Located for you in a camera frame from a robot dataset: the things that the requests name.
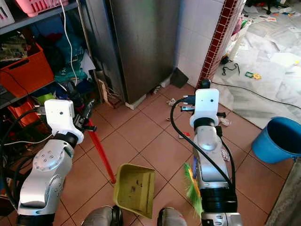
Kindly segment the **white plastic floor sheet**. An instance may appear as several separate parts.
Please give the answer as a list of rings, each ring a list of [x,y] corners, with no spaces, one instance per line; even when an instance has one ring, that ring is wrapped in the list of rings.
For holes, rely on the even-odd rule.
[[[213,77],[220,103],[261,129],[278,116],[301,123],[301,0],[282,1],[242,9],[240,33],[226,50],[233,56]]]

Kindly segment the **grey stone counter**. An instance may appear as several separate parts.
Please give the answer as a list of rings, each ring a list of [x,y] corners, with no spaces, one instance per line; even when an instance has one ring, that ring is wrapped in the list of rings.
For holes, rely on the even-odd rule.
[[[265,226],[301,226],[301,158],[295,160]]]

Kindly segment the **orange plastic crate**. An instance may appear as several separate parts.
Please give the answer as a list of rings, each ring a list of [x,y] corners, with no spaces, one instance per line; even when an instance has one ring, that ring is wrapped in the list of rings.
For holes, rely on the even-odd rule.
[[[0,70],[0,85],[15,97],[24,97],[53,81],[54,74],[38,43],[34,43],[32,55]]]

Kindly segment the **blue plastic bucket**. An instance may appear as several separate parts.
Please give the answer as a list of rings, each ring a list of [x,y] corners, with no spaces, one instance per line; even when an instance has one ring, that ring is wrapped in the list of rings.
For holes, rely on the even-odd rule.
[[[272,118],[254,139],[252,151],[270,164],[301,157],[301,124],[289,118]]]

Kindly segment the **teal plastic bag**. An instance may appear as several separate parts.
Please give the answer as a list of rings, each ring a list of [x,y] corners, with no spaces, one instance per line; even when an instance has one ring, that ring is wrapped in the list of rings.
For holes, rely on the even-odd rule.
[[[55,73],[56,82],[63,83],[69,80],[73,81],[75,78],[77,79],[77,83],[88,80],[88,73],[85,73],[81,67],[85,53],[84,44],[82,39],[70,32],[67,33],[67,37],[62,36],[62,38],[55,43],[63,56],[63,62],[58,63],[62,68]]]

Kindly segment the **pink plastic basket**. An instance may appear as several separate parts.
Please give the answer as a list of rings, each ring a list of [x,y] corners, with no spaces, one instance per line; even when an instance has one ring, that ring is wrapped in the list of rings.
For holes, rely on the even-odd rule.
[[[15,3],[28,17],[35,17],[49,9],[67,6],[69,0],[15,0]]]

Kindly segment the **grey robot leg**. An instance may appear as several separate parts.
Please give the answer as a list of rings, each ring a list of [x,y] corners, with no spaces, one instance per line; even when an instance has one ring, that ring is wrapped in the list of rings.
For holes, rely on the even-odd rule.
[[[166,207],[159,211],[157,226],[187,226],[187,222],[179,211]]]
[[[99,207],[86,216],[81,226],[123,226],[123,214],[117,205]]]

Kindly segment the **grey robot left leg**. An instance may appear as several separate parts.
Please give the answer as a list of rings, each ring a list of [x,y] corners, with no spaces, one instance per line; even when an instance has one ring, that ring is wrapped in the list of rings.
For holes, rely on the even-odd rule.
[[[81,226],[123,226],[123,214],[117,205],[99,207],[86,216]]]

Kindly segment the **orange bag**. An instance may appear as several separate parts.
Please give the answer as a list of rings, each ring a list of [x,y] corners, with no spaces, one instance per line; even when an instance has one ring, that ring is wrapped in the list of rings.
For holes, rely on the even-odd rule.
[[[24,97],[17,101],[17,103],[9,104],[7,109],[15,116],[15,118],[19,118],[23,113],[30,111],[34,108],[36,103],[33,101],[31,97]],[[19,125],[21,127],[26,127],[32,123],[38,122],[41,120],[41,116],[37,113],[30,113],[24,116],[20,121]]]

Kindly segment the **green broom with blue handle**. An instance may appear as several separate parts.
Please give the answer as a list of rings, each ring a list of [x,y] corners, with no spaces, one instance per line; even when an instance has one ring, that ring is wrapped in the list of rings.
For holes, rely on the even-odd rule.
[[[211,80],[204,79],[201,82],[201,88],[202,89],[208,89],[211,86]],[[202,201],[201,201],[201,193],[200,189],[198,187],[198,182],[197,182],[197,166],[198,166],[198,158],[196,155],[196,151],[193,151],[193,163],[192,166],[188,163],[183,164],[183,169],[185,170],[184,172],[184,177],[188,181],[188,187],[187,187],[187,197],[189,198],[194,211],[200,217],[202,213]]]

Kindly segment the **olive dustpan with red handle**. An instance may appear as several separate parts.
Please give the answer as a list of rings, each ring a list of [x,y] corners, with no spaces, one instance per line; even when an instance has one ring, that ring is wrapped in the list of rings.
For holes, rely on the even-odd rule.
[[[114,175],[96,132],[87,131],[99,153],[109,181],[115,185],[113,200],[117,206],[141,217],[153,217],[153,195],[156,171],[137,164],[124,163]]]

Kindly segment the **stainless steel cabinet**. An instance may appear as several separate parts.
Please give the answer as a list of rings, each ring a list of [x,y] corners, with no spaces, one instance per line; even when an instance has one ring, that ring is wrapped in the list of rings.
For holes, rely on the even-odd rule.
[[[134,104],[175,69],[183,0],[82,0],[93,59]]]

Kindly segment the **lime green bag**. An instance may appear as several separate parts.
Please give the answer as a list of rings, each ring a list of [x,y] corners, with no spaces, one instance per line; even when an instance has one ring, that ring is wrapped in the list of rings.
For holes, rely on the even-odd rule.
[[[53,93],[46,93],[44,95],[36,97],[37,103],[39,103],[40,106],[43,106],[47,100],[51,99],[56,99],[56,96]]]

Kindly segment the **grey metal shelf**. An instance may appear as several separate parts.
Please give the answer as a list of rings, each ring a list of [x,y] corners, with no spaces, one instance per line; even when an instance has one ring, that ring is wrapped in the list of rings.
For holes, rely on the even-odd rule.
[[[0,35],[2,36],[9,32],[13,32],[15,30],[22,29],[26,26],[30,26],[31,24],[35,24],[39,21],[45,21],[49,18],[56,17],[60,14],[64,14],[62,10],[63,8],[65,12],[69,12],[72,9],[76,9],[78,6],[80,6],[80,4],[77,3],[75,0],[69,0],[69,4],[67,4],[67,6],[50,9],[48,11],[39,13],[35,17],[28,17],[25,13],[16,12],[13,14],[13,16],[15,17],[15,22],[1,27]],[[14,95],[11,95],[11,93],[8,93],[7,91],[2,91],[0,93],[0,108],[7,107],[8,104],[17,101],[17,99],[18,98]]]

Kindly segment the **grey robot right leg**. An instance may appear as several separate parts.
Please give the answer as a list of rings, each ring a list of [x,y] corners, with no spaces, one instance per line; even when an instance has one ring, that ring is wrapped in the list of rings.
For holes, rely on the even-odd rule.
[[[159,211],[157,226],[187,226],[187,222],[179,211],[166,207]]]

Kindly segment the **white plastic basket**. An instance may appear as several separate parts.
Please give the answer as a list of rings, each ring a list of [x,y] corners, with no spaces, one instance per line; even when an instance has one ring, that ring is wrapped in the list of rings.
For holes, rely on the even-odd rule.
[[[6,3],[6,0],[0,0],[0,27],[5,27],[15,23],[14,17]]]

